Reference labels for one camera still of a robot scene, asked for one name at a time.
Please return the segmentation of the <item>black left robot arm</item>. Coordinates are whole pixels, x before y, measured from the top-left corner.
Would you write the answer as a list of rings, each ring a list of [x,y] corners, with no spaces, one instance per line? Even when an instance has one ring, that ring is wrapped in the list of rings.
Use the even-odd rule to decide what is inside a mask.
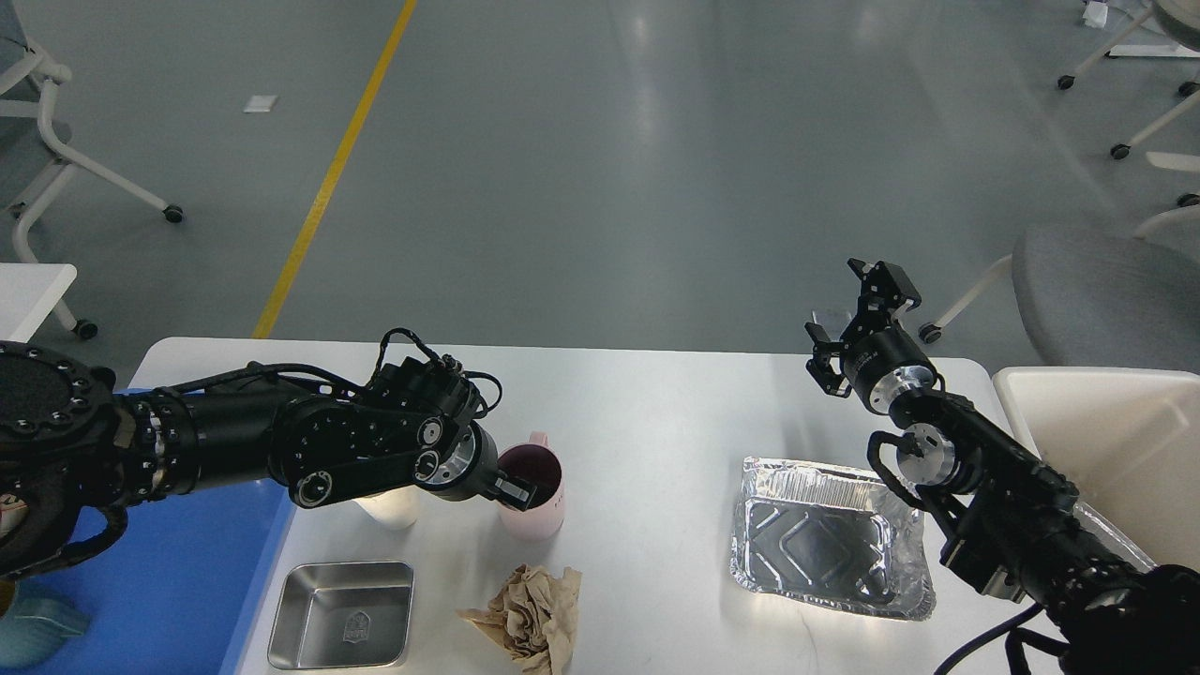
[[[2,534],[5,580],[85,563],[128,509],[269,478],[304,509],[418,486],[460,503],[532,509],[548,489],[499,466],[481,426],[479,371],[403,325],[364,384],[324,368],[262,364],[119,394],[106,368],[6,341],[2,495],[24,513]]]

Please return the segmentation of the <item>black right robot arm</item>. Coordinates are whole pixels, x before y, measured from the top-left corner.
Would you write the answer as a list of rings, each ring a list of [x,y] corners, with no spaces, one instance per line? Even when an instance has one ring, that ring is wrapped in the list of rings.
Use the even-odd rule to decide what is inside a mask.
[[[1064,674],[1195,674],[1199,670],[1196,571],[1139,571],[1075,515],[1072,480],[1034,456],[946,388],[901,317],[922,299],[900,265],[848,258],[860,283],[840,338],[810,322],[806,362],[833,398],[857,395],[895,434],[866,440],[866,464],[902,503],[944,534],[941,563],[977,593],[1032,607],[956,649],[950,673],[996,639],[1012,674],[1028,674],[1026,650]]]

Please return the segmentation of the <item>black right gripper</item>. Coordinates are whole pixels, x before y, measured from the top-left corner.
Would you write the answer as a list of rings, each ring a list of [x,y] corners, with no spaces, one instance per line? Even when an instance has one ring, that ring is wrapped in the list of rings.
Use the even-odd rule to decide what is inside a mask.
[[[860,291],[846,333],[871,335],[848,346],[829,338],[824,325],[806,322],[812,354],[805,370],[824,394],[848,398],[853,392],[866,411],[888,416],[900,395],[938,383],[938,372],[922,347],[899,328],[901,316],[920,307],[923,299],[901,265],[858,258],[848,258],[847,265]],[[842,372],[834,368],[834,359]]]

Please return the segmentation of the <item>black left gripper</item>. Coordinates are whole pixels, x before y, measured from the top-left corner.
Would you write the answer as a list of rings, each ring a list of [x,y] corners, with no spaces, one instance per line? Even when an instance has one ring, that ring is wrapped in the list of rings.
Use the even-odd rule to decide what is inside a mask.
[[[450,456],[426,479],[426,491],[448,503],[484,497],[514,510],[534,508],[538,490],[532,480],[499,473],[496,442],[476,422],[468,425]]]

